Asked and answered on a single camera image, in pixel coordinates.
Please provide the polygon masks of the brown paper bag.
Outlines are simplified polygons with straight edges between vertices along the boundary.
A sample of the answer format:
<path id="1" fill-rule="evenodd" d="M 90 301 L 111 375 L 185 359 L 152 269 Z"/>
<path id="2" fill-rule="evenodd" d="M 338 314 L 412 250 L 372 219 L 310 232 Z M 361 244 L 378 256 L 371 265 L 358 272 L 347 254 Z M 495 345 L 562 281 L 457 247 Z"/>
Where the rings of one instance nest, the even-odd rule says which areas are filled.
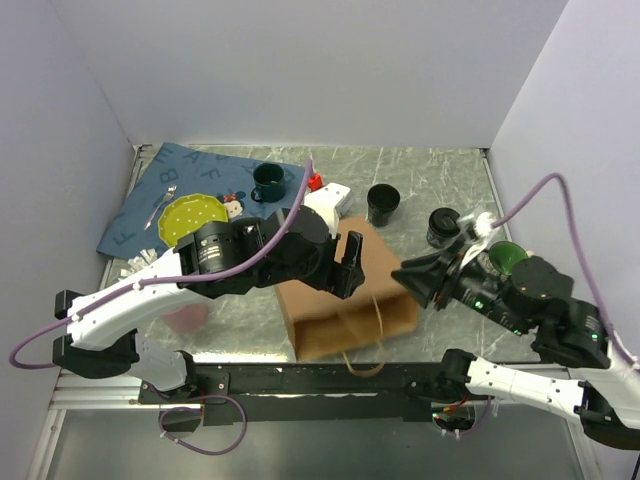
<path id="1" fill-rule="evenodd" d="M 415 330 L 419 306 L 391 273 L 400 260 L 363 217 L 339 223 L 336 257 L 345 253 L 347 233 L 363 236 L 361 266 L 364 284 L 341 300 L 300 281 L 275 287 L 283 322 L 299 362 L 340 354 L 347 370 L 367 378 L 380 373 L 389 359 L 383 341 Z"/>

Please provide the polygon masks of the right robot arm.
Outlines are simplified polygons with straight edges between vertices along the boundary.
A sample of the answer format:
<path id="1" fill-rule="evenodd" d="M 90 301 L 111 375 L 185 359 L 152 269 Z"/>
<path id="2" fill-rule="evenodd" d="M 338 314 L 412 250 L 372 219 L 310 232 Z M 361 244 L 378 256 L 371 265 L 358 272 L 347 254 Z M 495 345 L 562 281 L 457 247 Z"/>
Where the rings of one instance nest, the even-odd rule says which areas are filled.
<path id="1" fill-rule="evenodd" d="M 391 276 L 423 308 L 457 301 L 516 336 L 534 333 L 532 350 L 572 377 L 542 377 L 449 349 L 427 382 L 432 398 L 511 400 L 577 424 L 602 445 L 638 450 L 639 383 L 624 374 L 598 307 L 573 297 L 573 279 L 511 242 L 462 260 L 449 248 L 407 260 Z"/>

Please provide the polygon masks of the black takeout coffee cup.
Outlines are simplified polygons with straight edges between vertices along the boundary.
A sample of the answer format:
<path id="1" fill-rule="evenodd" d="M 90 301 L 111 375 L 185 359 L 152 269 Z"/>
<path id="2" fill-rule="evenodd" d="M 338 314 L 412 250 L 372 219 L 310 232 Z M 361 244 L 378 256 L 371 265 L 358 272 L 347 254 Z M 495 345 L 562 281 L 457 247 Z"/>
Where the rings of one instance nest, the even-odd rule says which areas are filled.
<path id="1" fill-rule="evenodd" d="M 436 249 L 445 248 L 446 245 L 460 234 L 458 219 L 460 214 L 449 207 L 440 207 L 433 210 L 428 218 L 426 240 Z"/>

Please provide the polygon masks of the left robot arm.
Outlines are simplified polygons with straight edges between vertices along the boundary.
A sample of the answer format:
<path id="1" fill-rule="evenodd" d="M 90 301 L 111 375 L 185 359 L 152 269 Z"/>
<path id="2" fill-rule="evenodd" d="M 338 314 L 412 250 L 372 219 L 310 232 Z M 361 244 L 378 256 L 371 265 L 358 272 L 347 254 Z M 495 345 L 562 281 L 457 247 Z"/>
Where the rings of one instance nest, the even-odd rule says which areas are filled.
<path id="1" fill-rule="evenodd" d="M 346 299 L 365 280 L 364 239 L 351 231 L 342 259 L 340 235 L 313 209 L 279 209 L 266 219 L 209 222 L 151 265 L 109 288 L 65 305 L 71 321 L 52 346 L 54 365 L 86 379 L 123 374 L 190 400 L 198 389 L 193 357 L 154 344 L 142 327 L 205 299 L 244 295 L 290 280 Z"/>

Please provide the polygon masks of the black cup stack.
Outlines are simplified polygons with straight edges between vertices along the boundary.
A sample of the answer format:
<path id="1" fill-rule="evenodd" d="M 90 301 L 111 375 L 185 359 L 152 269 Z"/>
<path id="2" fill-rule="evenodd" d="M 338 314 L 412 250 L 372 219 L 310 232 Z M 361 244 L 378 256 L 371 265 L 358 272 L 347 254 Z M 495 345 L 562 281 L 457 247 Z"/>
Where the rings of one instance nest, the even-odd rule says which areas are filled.
<path id="1" fill-rule="evenodd" d="M 367 192 L 368 220 L 375 227 L 386 226 L 400 204 L 399 191 L 390 184 L 373 185 Z"/>

